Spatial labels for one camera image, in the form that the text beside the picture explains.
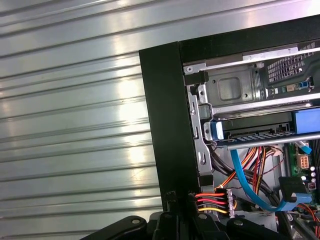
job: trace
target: blue drive latch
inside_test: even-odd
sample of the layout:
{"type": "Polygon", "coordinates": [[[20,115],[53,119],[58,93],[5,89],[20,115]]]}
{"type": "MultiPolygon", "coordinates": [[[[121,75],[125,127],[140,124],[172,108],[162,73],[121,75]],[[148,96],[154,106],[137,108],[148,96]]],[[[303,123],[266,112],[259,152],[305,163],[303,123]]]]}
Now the blue drive latch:
{"type": "Polygon", "coordinates": [[[238,180],[244,192],[251,198],[251,200],[269,212],[291,211],[298,204],[310,203],[312,201],[311,194],[307,193],[300,177],[280,177],[279,183],[283,198],[278,206],[272,206],[262,200],[249,186],[241,166],[241,161],[237,150],[231,150],[231,158],[238,180]]]}
{"type": "Polygon", "coordinates": [[[210,127],[213,140],[217,141],[225,139],[221,121],[210,122],[210,127]]]}

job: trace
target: cable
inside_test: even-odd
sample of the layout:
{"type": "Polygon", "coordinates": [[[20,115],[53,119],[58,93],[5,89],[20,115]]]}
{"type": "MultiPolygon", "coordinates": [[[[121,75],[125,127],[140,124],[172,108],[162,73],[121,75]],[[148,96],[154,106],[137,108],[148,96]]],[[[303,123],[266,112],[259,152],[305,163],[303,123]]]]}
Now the cable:
{"type": "MultiPolygon", "coordinates": [[[[299,208],[304,209],[305,211],[309,212],[313,218],[313,221],[315,221],[316,223],[320,223],[319,218],[317,218],[314,214],[314,212],[310,209],[310,207],[308,207],[306,204],[304,203],[300,203],[298,205],[299,208]]],[[[315,226],[314,228],[314,234],[317,238],[320,238],[320,226],[315,226]]]]}
{"type": "MultiPolygon", "coordinates": [[[[215,162],[215,160],[217,160],[217,162],[219,164],[221,164],[221,162],[223,162],[221,164],[221,169],[224,170],[224,172],[222,172],[222,174],[229,176],[231,173],[233,173],[235,171],[232,167],[228,166],[221,158],[219,158],[218,155],[217,155],[218,157],[216,157],[215,152],[214,152],[213,156],[214,157],[213,157],[213,159],[211,159],[211,162],[215,162]]],[[[254,173],[250,170],[247,170],[247,169],[245,169],[243,172],[244,172],[246,180],[248,182],[252,181],[254,173]]],[[[269,199],[269,201],[271,202],[271,204],[273,206],[277,206],[280,203],[280,200],[277,197],[276,192],[271,190],[271,188],[268,186],[268,184],[263,179],[261,180],[260,190],[263,192],[263,194],[265,194],[265,196],[269,199]]],[[[291,229],[291,224],[288,220],[287,215],[282,211],[276,212],[275,215],[277,216],[278,222],[279,222],[279,233],[281,233],[284,236],[287,236],[290,240],[292,240],[292,229],[291,229]]]]}
{"type": "MultiPolygon", "coordinates": [[[[241,165],[243,167],[246,167],[249,164],[249,161],[251,160],[251,157],[254,156],[255,154],[255,150],[256,148],[252,148],[249,153],[246,155],[246,157],[244,158],[244,160],[241,162],[241,165]]],[[[224,187],[225,185],[227,185],[234,177],[236,176],[236,172],[233,170],[233,173],[230,174],[230,176],[220,185],[222,187],[224,187]]]]}
{"type": "Polygon", "coordinates": [[[272,172],[275,168],[279,167],[279,166],[283,163],[283,161],[284,161],[284,160],[285,160],[285,155],[283,155],[282,160],[281,160],[277,165],[275,165],[275,166],[274,166],[273,168],[271,168],[270,170],[268,170],[268,171],[264,172],[264,173],[263,173],[263,175],[265,175],[265,174],[268,174],[268,173],[272,172]]]}
{"type": "Polygon", "coordinates": [[[226,195],[225,193],[199,193],[196,194],[195,197],[203,197],[203,196],[211,196],[211,197],[220,197],[226,195]]]}
{"type": "Polygon", "coordinates": [[[198,198],[206,198],[206,199],[212,199],[212,200],[225,200],[225,196],[198,196],[198,198]]]}
{"type": "Polygon", "coordinates": [[[227,211],[221,210],[219,208],[215,208],[215,207],[203,207],[203,208],[199,208],[198,211],[216,211],[222,214],[227,214],[227,211]]]}
{"type": "Polygon", "coordinates": [[[221,206],[221,205],[214,204],[214,203],[201,203],[201,204],[198,204],[197,207],[204,207],[204,206],[208,206],[208,205],[213,205],[213,206],[216,206],[218,208],[223,208],[223,209],[227,209],[228,208],[226,206],[221,206]]]}
{"type": "Polygon", "coordinates": [[[261,151],[261,147],[259,147],[258,156],[257,156],[257,160],[255,161],[255,166],[254,166],[254,171],[253,171],[252,188],[253,188],[254,192],[256,192],[257,171],[258,171],[258,164],[260,161],[260,151],[261,151]]]}
{"type": "Polygon", "coordinates": [[[215,201],[207,198],[198,199],[197,202],[209,202],[213,204],[228,204],[226,201],[215,201]]]}
{"type": "Polygon", "coordinates": [[[262,150],[263,150],[262,160],[261,160],[262,163],[259,166],[260,171],[259,171],[259,177],[258,177],[257,185],[256,185],[256,191],[255,191],[256,194],[259,194],[259,188],[260,188],[260,185],[261,185],[261,180],[263,178],[263,173],[264,173],[265,166],[266,166],[266,158],[267,158],[266,148],[263,147],[262,150]]]}

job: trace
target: black plastic part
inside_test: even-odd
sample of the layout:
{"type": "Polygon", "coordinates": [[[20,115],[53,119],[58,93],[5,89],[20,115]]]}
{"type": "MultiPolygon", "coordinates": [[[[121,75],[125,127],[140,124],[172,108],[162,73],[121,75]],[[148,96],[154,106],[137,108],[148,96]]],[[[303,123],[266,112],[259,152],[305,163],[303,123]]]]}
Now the black plastic part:
{"type": "Polygon", "coordinates": [[[213,184],[214,184],[214,176],[212,174],[199,176],[200,187],[212,186],[213,184]]]}
{"type": "Polygon", "coordinates": [[[185,85],[204,84],[209,81],[209,75],[207,71],[200,71],[194,74],[184,76],[185,85]]]}
{"type": "Polygon", "coordinates": [[[183,63],[320,39],[320,15],[180,41],[183,63]]]}
{"type": "Polygon", "coordinates": [[[179,240],[179,218],[172,212],[160,215],[152,240],[179,240]]]}
{"type": "Polygon", "coordinates": [[[232,218],[226,223],[226,229],[231,239],[250,239],[250,240],[288,240],[289,238],[260,226],[245,218],[232,218]]]}
{"type": "Polygon", "coordinates": [[[280,176],[279,184],[285,202],[294,203],[297,200],[296,197],[292,197],[292,193],[307,193],[304,182],[298,176],[280,176]]]}
{"type": "Polygon", "coordinates": [[[100,229],[82,240],[135,240],[142,239],[147,231],[147,222],[140,216],[128,216],[100,229]]]}
{"type": "Polygon", "coordinates": [[[309,141],[311,157],[315,167],[316,202],[320,203],[320,139],[309,141]]]}
{"type": "Polygon", "coordinates": [[[229,240],[227,233],[219,230],[212,217],[206,213],[198,213],[194,224],[202,240],[229,240]]]}
{"type": "Polygon", "coordinates": [[[163,209],[198,193],[198,170],[178,42],[139,51],[163,209]]]}

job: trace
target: orange wire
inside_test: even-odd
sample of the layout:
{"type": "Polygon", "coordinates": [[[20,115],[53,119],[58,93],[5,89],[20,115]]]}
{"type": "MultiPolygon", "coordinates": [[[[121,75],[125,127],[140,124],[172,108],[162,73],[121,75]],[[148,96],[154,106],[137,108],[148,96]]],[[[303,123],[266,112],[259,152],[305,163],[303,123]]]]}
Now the orange wire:
{"type": "MultiPolygon", "coordinates": [[[[311,210],[310,207],[308,207],[306,204],[301,203],[298,205],[299,208],[302,208],[304,210],[306,210],[307,212],[309,212],[312,215],[312,218],[315,222],[320,222],[319,218],[317,218],[314,214],[314,212],[311,210]]],[[[315,226],[315,236],[317,238],[320,238],[320,227],[319,226],[315,226]]]]}
{"type": "MultiPolygon", "coordinates": [[[[249,152],[249,154],[245,157],[244,160],[242,160],[241,162],[241,166],[244,167],[244,165],[246,165],[247,161],[252,157],[253,153],[254,153],[254,149],[255,148],[252,148],[249,152]]],[[[236,172],[234,171],[233,173],[231,173],[231,175],[220,185],[220,186],[225,186],[226,184],[228,184],[234,177],[236,176],[236,172]]]]}

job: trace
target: metal bracket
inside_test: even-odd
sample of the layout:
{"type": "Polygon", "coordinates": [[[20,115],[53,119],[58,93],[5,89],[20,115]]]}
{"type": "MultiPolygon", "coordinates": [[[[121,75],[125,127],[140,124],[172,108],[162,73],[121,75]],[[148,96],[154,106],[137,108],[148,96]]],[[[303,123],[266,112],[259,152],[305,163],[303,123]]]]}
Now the metal bracket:
{"type": "Polygon", "coordinates": [[[213,141],[212,133],[211,133],[211,124],[210,122],[205,122],[203,124],[203,131],[204,131],[204,139],[207,141],[213,141]]]}
{"type": "Polygon", "coordinates": [[[190,88],[188,88],[187,90],[187,95],[190,106],[190,117],[194,136],[194,146],[198,171],[200,175],[212,175],[210,152],[203,141],[197,96],[191,94],[190,88]]]}
{"type": "Polygon", "coordinates": [[[207,96],[206,85],[204,85],[204,84],[199,85],[197,90],[199,93],[200,103],[207,104],[208,103],[208,96],[207,96]]]}
{"type": "Polygon", "coordinates": [[[300,50],[300,51],[297,51],[295,47],[292,47],[292,48],[287,48],[287,49],[266,51],[266,52],[261,52],[258,54],[251,54],[251,55],[243,56],[242,61],[234,61],[234,62],[212,65],[212,66],[207,66],[207,64],[205,62],[198,63],[195,65],[184,66],[183,71],[184,71],[185,75],[189,75],[189,74],[198,73],[200,71],[228,68],[228,67],[234,67],[234,66],[239,66],[239,65],[243,65],[243,64],[252,64],[252,63],[260,62],[260,61],[266,61],[266,60],[277,59],[277,58],[285,58],[285,57],[290,57],[290,56],[300,55],[300,54],[315,53],[315,52],[319,52],[319,51],[320,51],[320,47],[305,49],[305,50],[300,50]]]}

